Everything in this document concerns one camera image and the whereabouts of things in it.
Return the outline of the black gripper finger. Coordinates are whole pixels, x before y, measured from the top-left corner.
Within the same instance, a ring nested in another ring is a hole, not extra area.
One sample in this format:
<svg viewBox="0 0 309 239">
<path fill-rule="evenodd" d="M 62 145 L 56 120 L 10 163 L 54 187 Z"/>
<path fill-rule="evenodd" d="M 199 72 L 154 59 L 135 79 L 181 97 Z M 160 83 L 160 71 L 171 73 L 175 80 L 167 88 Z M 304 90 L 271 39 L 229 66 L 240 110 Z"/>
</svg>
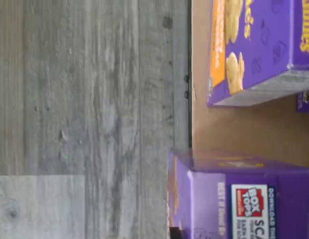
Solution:
<svg viewBox="0 0 309 239">
<path fill-rule="evenodd" d="M 182 239 L 182 231 L 179 229 L 179 227 L 169 227 L 169 238 Z"/>
</svg>

